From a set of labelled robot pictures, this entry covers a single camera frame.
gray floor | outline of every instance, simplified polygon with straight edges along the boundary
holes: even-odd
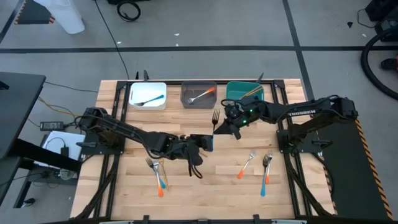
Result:
[[[375,32],[356,23],[356,11],[369,0],[289,0],[301,46],[359,46]],[[17,0],[5,0],[0,7],[0,29]],[[12,25],[0,49],[67,49],[114,47],[113,41],[92,0],[75,0],[86,30],[68,35],[59,24]],[[98,0],[119,47],[175,47],[221,45],[293,46],[284,6],[280,0],[152,0],[139,2],[142,17],[126,23],[116,7]],[[361,20],[369,22],[362,14]],[[352,28],[347,22],[354,22]],[[396,52],[371,52],[369,62],[379,78],[398,90],[396,73],[380,72],[378,63]],[[130,77],[146,69],[151,78],[302,78],[294,51],[199,51],[123,52]],[[360,52],[304,52],[315,97],[347,96],[360,112],[369,149],[372,152],[392,212],[398,215],[398,157],[393,141],[398,128],[398,103],[377,91],[364,77]],[[75,88],[97,90],[100,80],[125,79],[117,53],[0,54],[0,71],[42,74],[47,81]],[[82,93],[45,84],[41,97],[48,103],[82,113],[93,106],[95,93]],[[64,121],[72,117],[55,113],[38,102],[30,114],[33,122]],[[44,132],[26,123],[20,138],[39,144]],[[43,223],[69,217],[75,188],[31,187],[28,197],[37,199],[29,208],[12,209],[22,180],[13,183],[0,216],[4,223]]]

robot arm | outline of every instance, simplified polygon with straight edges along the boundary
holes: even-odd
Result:
[[[241,138],[240,128],[249,126],[250,123],[258,119],[276,124],[278,121],[293,116],[318,114],[310,121],[288,127],[287,140],[292,144],[297,144],[308,133],[328,126],[335,121],[350,121],[358,116],[354,102],[336,95],[291,105],[262,101],[256,96],[248,96],[242,100],[225,99],[221,104],[224,106],[226,118],[214,134],[234,134],[236,139]]]
[[[195,168],[203,162],[199,156],[199,148],[213,151],[213,136],[211,135],[191,134],[186,138],[169,133],[147,132],[113,118],[103,108],[87,108],[78,127],[83,131],[99,135],[109,147],[116,147],[118,136],[123,136],[141,143],[153,159],[186,159],[190,175],[193,171],[199,178],[201,178],[201,174]]]

metal frame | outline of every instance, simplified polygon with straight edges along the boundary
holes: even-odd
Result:
[[[124,88],[125,92],[124,92],[124,100],[123,100],[123,106],[122,106],[122,113],[121,113],[121,121],[125,122],[126,120],[126,114],[127,114],[127,106],[128,106],[128,98],[129,98],[129,92],[130,92],[130,87],[133,83],[135,82],[159,82],[160,80],[137,80],[137,81],[118,81],[116,84],[116,92],[115,92],[115,97],[114,97],[114,102],[113,102],[113,110],[112,110],[112,116],[116,117],[116,113],[118,112],[118,105],[119,105],[119,99],[120,99],[120,94],[121,94],[121,90]],[[217,83],[217,85],[226,85],[228,82],[230,81],[234,81],[234,80],[212,80],[214,82]],[[256,82],[257,80],[253,79],[253,80],[239,80],[239,81],[243,81],[243,82]],[[167,85],[181,85],[182,84],[182,80],[162,80],[162,82],[165,82]],[[261,80],[260,82],[261,85],[270,85],[271,87],[271,93],[272,93],[272,99],[274,100],[275,103],[279,102],[278,96],[277,96],[277,88],[279,87],[281,95],[282,95],[282,101],[283,104],[287,104],[287,94],[286,94],[286,89],[285,89],[285,84],[283,80]],[[291,118],[287,120],[288,124],[292,124],[292,120]],[[278,128],[279,130],[283,130],[284,126],[283,123],[281,121],[278,122]],[[122,144],[120,145],[120,147],[124,147],[124,143],[125,143],[125,139],[121,139]],[[119,163],[119,158],[120,155],[115,155],[114,156],[114,165],[116,165],[116,173],[117,173],[117,169],[118,169],[118,163]],[[299,154],[297,154],[295,157],[295,163],[296,163],[296,169],[298,172],[299,177],[301,178],[301,180],[303,181],[303,183],[305,183],[305,179],[304,179],[304,174],[303,174],[303,169],[302,169],[302,164],[301,164],[301,160],[300,160],[300,156]],[[285,160],[285,165],[286,168],[288,166],[288,163],[290,163],[290,156],[289,154],[284,154],[284,160]],[[105,155],[104,156],[104,160],[103,160],[103,165],[102,165],[102,169],[101,169],[101,175],[100,175],[100,180],[99,180],[99,187],[102,186],[104,179],[106,177],[106,171],[108,169],[108,162],[109,161],[109,156]],[[299,217],[300,216],[300,209],[299,209],[299,203],[297,200],[297,193],[296,193],[296,188],[295,188],[295,182],[293,180],[293,178],[290,175],[287,175],[288,181],[289,181],[289,190],[290,190],[290,196],[292,199],[292,207],[293,207],[293,211],[294,211],[294,215],[295,217]],[[111,214],[112,214],[112,207],[113,207],[113,198],[114,198],[114,191],[116,188],[116,176],[113,177],[110,186],[109,186],[109,197],[108,197],[108,202],[106,205],[106,218],[110,219],[111,218]],[[312,215],[311,213],[311,206],[306,198],[306,196],[304,196],[303,194],[303,198],[304,198],[304,206],[305,206],[305,211],[306,211],[306,215]],[[95,207],[95,212],[94,212],[94,218],[98,218],[99,214],[100,214],[100,210],[101,210],[101,199],[98,201],[96,207]],[[148,222],[149,217],[148,216],[144,216],[143,220],[135,220],[134,223],[147,223]],[[203,222],[203,223],[207,223],[208,220],[195,220],[195,222]],[[162,222],[162,223],[186,223],[187,220],[157,220],[157,222]],[[224,222],[230,222],[230,223],[270,223],[271,220],[260,220],[258,215],[254,215],[254,219],[253,220],[212,220],[212,223],[224,223]]]

white bin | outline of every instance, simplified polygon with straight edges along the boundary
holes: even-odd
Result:
[[[68,34],[77,34],[85,29],[79,11],[72,0],[34,0],[46,7]]]

wooden table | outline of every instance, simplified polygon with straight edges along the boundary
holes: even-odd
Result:
[[[289,103],[305,101],[299,79],[284,81]],[[99,88],[96,106],[105,108],[109,114],[115,88],[116,81],[113,80],[102,81]],[[222,109],[220,101],[224,99],[225,89],[226,85],[218,85],[215,108]],[[264,91],[265,100],[272,102],[270,86],[264,85]],[[212,114],[213,110],[184,109],[180,102],[180,86],[168,85],[164,111],[138,111],[129,105],[126,122],[145,131],[177,135],[210,134],[213,128]],[[307,119],[308,116],[296,117],[294,122],[302,123]],[[253,214],[259,214],[260,218],[293,218],[287,174],[283,156],[278,149],[276,130],[276,124],[257,121],[241,129],[242,139],[238,141],[230,135],[215,136],[214,151],[202,151],[207,156],[202,156],[203,164],[198,167],[203,174],[202,179],[188,176],[186,161],[166,160],[164,166],[170,191],[165,190],[162,198],[157,196],[154,172],[145,162],[146,151],[141,144],[127,140],[119,163],[112,220],[142,220],[143,215],[150,215],[151,220],[252,219]],[[256,150],[257,156],[239,180],[236,176],[251,150]],[[261,197],[261,162],[269,150],[274,151],[270,183],[266,187],[267,195]],[[98,188],[102,161],[103,156],[93,156],[83,164],[71,217],[84,209]],[[302,154],[302,164],[308,188],[326,210],[334,213],[323,166],[309,154]],[[297,189],[300,211],[303,213],[303,200]],[[105,192],[101,215],[104,215],[107,195]]]

